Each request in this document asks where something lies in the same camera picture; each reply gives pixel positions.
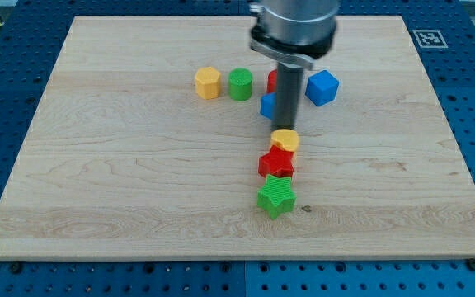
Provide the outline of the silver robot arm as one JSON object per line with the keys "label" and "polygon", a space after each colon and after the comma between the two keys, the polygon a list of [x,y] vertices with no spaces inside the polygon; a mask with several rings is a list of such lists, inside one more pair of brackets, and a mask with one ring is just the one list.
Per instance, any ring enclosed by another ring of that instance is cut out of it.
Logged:
{"label": "silver robot arm", "polygon": [[258,0],[250,48],[282,64],[311,70],[332,47],[338,0]]}

